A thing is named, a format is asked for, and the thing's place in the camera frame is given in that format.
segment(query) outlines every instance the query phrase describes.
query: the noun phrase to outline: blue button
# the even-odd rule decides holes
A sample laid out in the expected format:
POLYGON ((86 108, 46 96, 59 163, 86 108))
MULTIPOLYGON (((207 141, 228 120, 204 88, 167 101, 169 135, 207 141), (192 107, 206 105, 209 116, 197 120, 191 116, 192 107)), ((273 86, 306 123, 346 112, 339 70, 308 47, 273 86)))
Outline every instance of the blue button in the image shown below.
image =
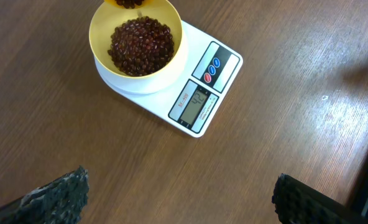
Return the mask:
POLYGON ((220 67, 220 60, 218 58, 214 58, 213 59, 213 65, 218 68, 220 67))
POLYGON ((210 75, 215 75, 216 74, 216 68, 213 65, 209 66, 209 73, 210 73, 210 75))

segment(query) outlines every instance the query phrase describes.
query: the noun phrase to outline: scale button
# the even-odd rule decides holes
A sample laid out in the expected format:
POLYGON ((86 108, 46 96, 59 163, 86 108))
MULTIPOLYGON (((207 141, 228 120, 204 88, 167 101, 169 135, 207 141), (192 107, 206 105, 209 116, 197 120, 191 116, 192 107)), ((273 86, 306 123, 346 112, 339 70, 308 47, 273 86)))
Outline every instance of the scale button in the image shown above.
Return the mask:
POLYGON ((213 59, 213 65, 218 68, 220 67, 220 60, 218 58, 214 58, 213 59))
POLYGON ((210 76, 210 74, 206 72, 203 75, 203 79, 205 80, 206 83, 210 83, 211 82, 211 76, 210 76))
POLYGON ((209 66, 209 73, 210 73, 210 75, 215 75, 216 74, 216 68, 213 65, 209 66))

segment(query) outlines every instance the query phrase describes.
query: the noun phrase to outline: scale label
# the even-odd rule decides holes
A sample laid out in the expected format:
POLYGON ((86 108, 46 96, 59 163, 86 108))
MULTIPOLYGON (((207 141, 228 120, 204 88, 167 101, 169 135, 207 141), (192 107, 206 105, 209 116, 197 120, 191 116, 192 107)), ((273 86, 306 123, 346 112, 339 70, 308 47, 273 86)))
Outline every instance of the scale label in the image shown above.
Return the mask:
POLYGON ((201 85, 188 80, 168 116, 198 134, 219 97, 201 85))
POLYGON ((192 76, 222 93, 239 63, 239 57, 212 41, 192 76))

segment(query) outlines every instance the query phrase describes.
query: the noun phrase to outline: wood grain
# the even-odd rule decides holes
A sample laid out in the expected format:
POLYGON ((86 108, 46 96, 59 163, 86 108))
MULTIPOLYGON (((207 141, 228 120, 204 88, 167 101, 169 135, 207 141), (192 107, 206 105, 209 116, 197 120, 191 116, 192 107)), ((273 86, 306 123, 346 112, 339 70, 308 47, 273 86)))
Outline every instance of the wood grain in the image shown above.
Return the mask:
POLYGON ((82 223, 278 223, 282 172, 347 203, 368 152, 368 0, 172 0, 244 66, 195 139, 115 94, 101 1, 0 0, 0 206, 89 170, 82 223))

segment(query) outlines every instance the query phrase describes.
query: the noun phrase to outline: display panel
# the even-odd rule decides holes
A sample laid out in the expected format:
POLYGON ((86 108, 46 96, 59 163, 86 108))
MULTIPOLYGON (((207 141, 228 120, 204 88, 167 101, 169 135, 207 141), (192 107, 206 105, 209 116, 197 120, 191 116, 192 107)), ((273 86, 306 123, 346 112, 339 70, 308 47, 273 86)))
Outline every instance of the display panel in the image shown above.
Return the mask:
POLYGON ((207 99, 207 95, 196 90, 180 119, 192 125, 207 99))

